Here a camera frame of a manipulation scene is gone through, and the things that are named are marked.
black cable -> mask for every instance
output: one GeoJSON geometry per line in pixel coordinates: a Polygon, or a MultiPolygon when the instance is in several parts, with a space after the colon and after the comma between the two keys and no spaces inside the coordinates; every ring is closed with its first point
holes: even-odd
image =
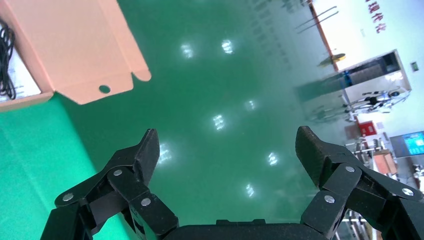
{"type": "Polygon", "coordinates": [[[9,61],[15,44],[15,33],[0,19],[0,96],[16,99],[16,89],[8,74],[9,61]]]}

screen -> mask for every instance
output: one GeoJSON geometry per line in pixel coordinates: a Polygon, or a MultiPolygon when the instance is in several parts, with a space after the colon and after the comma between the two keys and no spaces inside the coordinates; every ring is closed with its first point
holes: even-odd
{"type": "Polygon", "coordinates": [[[397,158],[424,154],[424,132],[414,132],[390,138],[397,158]]]}

green floor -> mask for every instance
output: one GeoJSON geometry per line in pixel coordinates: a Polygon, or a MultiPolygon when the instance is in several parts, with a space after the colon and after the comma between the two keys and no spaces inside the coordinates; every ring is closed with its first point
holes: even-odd
{"type": "MultiPolygon", "coordinates": [[[[151,81],[86,105],[56,95],[0,115],[0,238],[39,238],[55,197],[147,128],[162,153],[149,187],[181,226],[298,222],[316,189],[296,158],[297,127],[334,137],[305,120],[295,90],[331,72],[316,67],[326,51],[318,31],[292,33],[308,11],[260,0],[119,3],[151,81]]],[[[122,234],[115,218],[96,239],[122,234]]]]}

white paper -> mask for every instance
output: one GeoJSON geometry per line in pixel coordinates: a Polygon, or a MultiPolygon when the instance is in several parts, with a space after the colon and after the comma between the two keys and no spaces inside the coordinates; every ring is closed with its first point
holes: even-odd
{"type": "MultiPolygon", "coordinates": [[[[25,98],[41,93],[40,88],[37,86],[24,62],[22,62],[21,56],[13,48],[12,57],[9,62],[9,68],[7,70],[10,79],[16,89],[16,99],[25,98]]],[[[10,101],[10,98],[0,95],[0,103],[10,101]]]]}

wall sign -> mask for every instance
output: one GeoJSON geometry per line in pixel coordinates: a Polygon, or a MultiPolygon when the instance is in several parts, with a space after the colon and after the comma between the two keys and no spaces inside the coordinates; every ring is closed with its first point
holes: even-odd
{"type": "Polygon", "coordinates": [[[416,61],[415,61],[415,62],[413,62],[413,63],[411,63],[411,67],[412,67],[412,70],[413,70],[414,72],[416,72],[416,71],[420,70],[420,69],[418,68],[418,64],[417,64],[417,62],[416,62],[416,61]]]}
{"type": "Polygon", "coordinates": [[[368,10],[369,10],[369,14],[371,15],[372,21],[376,25],[375,27],[375,31],[379,34],[382,31],[386,30],[386,24],[384,22],[382,22],[383,20],[383,13],[379,12],[380,10],[380,5],[377,3],[377,1],[373,1],[373,0],[365,0],[366,3],[368,3],[368,10]]]}

